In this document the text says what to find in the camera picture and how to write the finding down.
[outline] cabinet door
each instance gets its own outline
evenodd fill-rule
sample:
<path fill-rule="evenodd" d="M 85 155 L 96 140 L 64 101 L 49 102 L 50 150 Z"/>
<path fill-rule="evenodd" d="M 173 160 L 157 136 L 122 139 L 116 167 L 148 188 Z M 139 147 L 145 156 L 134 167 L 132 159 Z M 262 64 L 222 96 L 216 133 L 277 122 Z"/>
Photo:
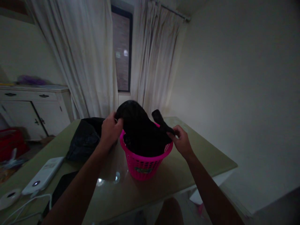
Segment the cabinet door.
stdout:
<path fill-rule="evenodd" d="M 1 104 L 13 126 L 20 128 L 26 140 L 41 140 L 46 137 L 31 102 L 1 101 Z"/>
<path fill-rule="evenodd" d="M 33 105 L 48 135 L 56 136 L 67 126 L 58 102 L 33 101 Z"/>

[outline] black bag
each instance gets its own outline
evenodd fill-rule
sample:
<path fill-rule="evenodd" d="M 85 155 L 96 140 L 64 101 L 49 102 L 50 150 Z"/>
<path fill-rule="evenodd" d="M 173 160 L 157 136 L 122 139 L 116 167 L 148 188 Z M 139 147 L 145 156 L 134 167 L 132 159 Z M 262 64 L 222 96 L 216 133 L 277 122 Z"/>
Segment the black bag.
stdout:
<path fill-rule="evenodd" d="M 66 159 L 85 163 L 97 147 L 101 138 L 104 118 L 82 119 L 70 144 Z"/>
<path fill-rule="evenodd" d="M 167 131 L 173 134 L 172 128 L 163 121 L 159 110 L 152 116 L 159 128 L 149 119 L 145 110 L 133 100 L 128 100 L 119 106 L 116 119 L 123 118 L 123 137 L 126 147 L 133 153 L 144 157 L 155 157 L 164 153 L 165 146 L 172 142 Z"/>

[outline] round white device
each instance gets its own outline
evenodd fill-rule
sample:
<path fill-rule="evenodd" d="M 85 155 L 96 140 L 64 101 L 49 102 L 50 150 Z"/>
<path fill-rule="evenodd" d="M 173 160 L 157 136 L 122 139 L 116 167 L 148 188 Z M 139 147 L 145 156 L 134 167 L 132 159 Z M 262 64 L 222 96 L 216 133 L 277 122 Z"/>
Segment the round white device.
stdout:
<path fill-rule="evenodd" d="M 0 199 L 0 210 L 5 209 L 11 206 L 21 195 L 20 189 L 14 189 L 10 192 L 7 192 L 5 195 L 2 196 Z"/>

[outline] window frame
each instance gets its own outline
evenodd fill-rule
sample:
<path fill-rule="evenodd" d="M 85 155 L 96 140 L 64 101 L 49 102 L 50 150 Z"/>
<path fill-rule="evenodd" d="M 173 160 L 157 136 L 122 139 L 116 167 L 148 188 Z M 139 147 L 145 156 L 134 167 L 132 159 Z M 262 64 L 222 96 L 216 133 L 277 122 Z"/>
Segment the window frame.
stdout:
<path fill-rule="evenodd" d="M 116 6 L 111 5 L 112 13 L 118 14 L 120 16 L 124 16 L 129 19 L 129 54 L 128 54 L 128 90 L 119 90 L 118 92 L 126 92 L 130 93 L 130 82 L 131 82 L 131 49 L 132 49 L 132 26 L 133 26 L 133 16 L 132 13 L 127 12 L 123 9 L 120 9 Z"/>

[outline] window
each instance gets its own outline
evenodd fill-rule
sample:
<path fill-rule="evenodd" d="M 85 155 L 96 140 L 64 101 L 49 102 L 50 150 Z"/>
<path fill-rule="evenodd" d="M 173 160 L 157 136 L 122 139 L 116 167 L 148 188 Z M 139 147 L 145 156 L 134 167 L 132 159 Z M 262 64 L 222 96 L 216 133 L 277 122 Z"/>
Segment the window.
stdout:
<path fill-rule="evenodd" d="M 119 92 L 130 92 L 132 14 L 112 6 L 113 50 Z"/>

